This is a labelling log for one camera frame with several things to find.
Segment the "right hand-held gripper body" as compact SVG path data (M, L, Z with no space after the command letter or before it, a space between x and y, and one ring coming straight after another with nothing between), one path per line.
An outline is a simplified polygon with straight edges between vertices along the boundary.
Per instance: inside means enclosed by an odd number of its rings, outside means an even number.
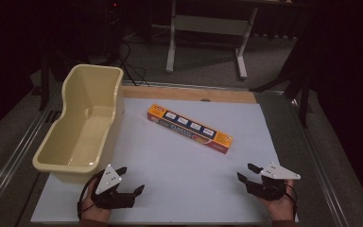
M299 180L301 175L271 162L259 174L260 183L250 181L247 192L266 201L277 201L286 193L286 180Z

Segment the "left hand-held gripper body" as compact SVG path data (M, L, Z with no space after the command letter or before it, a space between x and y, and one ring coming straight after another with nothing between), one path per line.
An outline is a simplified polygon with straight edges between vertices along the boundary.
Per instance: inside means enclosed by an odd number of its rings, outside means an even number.
M122 176L118 176L116 170L112 165L107 165L98 174L98 183L94 186L91 199L99 208L131 208L135 203L132 193L120 193L117 191L118 185L122 182Z

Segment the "cream plastic bin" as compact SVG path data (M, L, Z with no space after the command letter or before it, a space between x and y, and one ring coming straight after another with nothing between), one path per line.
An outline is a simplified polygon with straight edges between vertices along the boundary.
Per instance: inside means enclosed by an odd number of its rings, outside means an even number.
M65 183L85 183L112 161L125 111L118 67L79 64L62 84L62 111L32 164Z

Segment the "long orange cardboard box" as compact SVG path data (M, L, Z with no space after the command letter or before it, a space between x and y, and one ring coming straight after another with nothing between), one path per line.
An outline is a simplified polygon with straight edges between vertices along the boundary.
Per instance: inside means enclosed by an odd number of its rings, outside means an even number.
M147 111L147 119L223 154L228 152L233 142L231 135L207 127L158 104L150 106Z

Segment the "person's right hand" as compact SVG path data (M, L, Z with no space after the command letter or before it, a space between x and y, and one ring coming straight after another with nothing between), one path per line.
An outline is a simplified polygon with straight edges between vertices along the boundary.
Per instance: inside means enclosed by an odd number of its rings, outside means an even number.
M293 201L288 196L283 196L277 201L266 201L259 198L266 207L272 221L294 221Z

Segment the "person's left hand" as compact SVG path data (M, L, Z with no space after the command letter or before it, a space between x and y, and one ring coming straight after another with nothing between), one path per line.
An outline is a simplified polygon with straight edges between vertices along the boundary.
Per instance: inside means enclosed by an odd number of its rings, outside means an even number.
M89 183L86 196L82 200L81 221L97 221L107 224L111 216L111 210L97 207L91 199L92 193L94 192L95 182L96 180L92 180Z

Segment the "black tripod stand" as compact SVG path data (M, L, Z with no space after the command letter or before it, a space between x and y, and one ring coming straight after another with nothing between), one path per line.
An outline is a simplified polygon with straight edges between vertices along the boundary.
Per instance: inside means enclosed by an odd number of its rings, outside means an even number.
M301 103L299 107L299 119L304 128L307 127L306 113L308 107L309 84L311 80L310 60L306 53L306 48L311 46L311 32L308 28L298 38L296 44L287 57L279 76L272 81L259 87L250 88L251 92L261 93L282 82L289 81L283 96L292 101L298 93L301 93Z

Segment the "black metal stand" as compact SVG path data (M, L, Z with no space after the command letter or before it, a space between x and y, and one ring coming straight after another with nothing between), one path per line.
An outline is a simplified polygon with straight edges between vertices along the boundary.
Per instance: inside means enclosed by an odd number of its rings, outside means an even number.
M40 100L40 107L39 110L42 111L48 101L49 101L49 95L50 95L50 89L49 89L49 65L48 65L48 54L43 53L41 56L41 85L36 86L33 91L32 95L39 96L41 98Z

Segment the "dark computer tower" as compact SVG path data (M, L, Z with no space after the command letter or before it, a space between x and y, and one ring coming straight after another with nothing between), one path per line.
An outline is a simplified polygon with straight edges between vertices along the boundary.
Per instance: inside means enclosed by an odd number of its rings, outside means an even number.
M111 65L119 56L122 0L86 0L88 53L102 58L100 65Z

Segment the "silver metal rail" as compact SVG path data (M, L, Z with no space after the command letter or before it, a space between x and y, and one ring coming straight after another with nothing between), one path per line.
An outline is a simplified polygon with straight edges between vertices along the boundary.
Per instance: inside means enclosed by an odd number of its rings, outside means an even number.
M291 105L290 109L296 116L296 123L301 129L304 141L309 149L311 165L314 169L315 175L320 185L320 189L327 203L329 213L331 214L334 220L335 226L349 227L345 214L342 211L341 205L336 197L335 189L331 185L331 182L327 176L325 168L322 165L322 162L318 154L318 150L312 140L312 136L310 135L308 129L303 126L303 123L299 118L299 110L301 108L301 105L299 105L295 99L289 101L289 104Z
M0 197L58 95L52 92L41 111L40 97L27 95L0 120Z

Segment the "white metal desk frame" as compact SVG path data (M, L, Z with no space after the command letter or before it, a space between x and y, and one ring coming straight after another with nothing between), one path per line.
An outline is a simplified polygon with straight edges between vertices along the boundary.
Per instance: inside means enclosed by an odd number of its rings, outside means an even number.
M201 0L210 3L226 1L232 4L242 4L249 8L248 18L245 20L206 17L197 15L183 15L177 13L177 1L172 0L170 17L170 41L166 59L165 72L174 71L176 55L176 32L191 31L201 33L214 33L222 35L232 35L241 38L241 44L234 50L239 77L248 78L248 72L244 61L244 52L251 35L254 22L260 8L288 8L306 10L309 8L301 0Z

